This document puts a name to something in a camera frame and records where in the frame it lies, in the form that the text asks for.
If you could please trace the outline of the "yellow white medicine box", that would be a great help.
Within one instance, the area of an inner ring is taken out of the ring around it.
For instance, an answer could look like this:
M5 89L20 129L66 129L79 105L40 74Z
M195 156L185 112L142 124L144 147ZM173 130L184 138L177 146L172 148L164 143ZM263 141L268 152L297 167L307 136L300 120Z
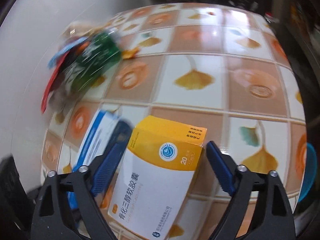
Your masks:
M132 131L108 215L143 239L165 239L201 159L206 128L149 115Z

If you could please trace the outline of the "red snack wrapper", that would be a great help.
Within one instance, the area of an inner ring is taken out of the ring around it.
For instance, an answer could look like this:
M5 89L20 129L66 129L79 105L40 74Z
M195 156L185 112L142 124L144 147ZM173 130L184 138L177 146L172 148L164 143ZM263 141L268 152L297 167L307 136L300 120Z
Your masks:
M49 106L59 112L63 110L67 101L66 69L70 52L64 53L57 61L55 69L47 83L41 101L41 113L44 114Z

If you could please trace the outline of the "blue plastic bag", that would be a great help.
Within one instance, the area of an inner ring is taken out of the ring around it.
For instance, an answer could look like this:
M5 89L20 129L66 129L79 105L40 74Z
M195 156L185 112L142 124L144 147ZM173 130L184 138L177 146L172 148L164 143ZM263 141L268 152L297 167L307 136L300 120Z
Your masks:
M47 67L48 69L52 69L53 67L55 67L58 59L60 59L63 55L65 55L65 53L69 52L72 48L74 48L75 46L78 46L80 44L82 44L83 42L87 41L88 37L79 37L76 38L74 41L64 45L48 62Z

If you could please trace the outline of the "green label plastic bottle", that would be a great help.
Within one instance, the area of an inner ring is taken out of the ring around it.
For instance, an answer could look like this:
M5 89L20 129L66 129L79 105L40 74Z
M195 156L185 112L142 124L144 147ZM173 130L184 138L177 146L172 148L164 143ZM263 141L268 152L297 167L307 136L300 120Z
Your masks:
M121 60L118 33L105 29L90 40L82 53L63 70L65 88L68 94L81 94L98 77Z

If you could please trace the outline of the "blue white medicine box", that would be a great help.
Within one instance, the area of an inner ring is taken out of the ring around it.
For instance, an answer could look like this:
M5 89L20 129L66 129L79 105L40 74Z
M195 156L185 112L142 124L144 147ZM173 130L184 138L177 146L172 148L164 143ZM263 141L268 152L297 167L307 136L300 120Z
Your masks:
M118 115L100 109L95 113L80 145L72 172L78 171L82 166L90 168L89 192L102 209L106 207L104 198L131 134L130 123Z

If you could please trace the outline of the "orange peel piece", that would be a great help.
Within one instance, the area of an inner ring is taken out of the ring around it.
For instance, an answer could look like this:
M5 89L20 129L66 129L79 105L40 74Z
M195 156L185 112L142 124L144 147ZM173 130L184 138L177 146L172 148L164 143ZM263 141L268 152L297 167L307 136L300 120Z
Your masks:
M124 60L133 59L140 52L139 47L135 47L133 49L124 50L121 52L121 58Z

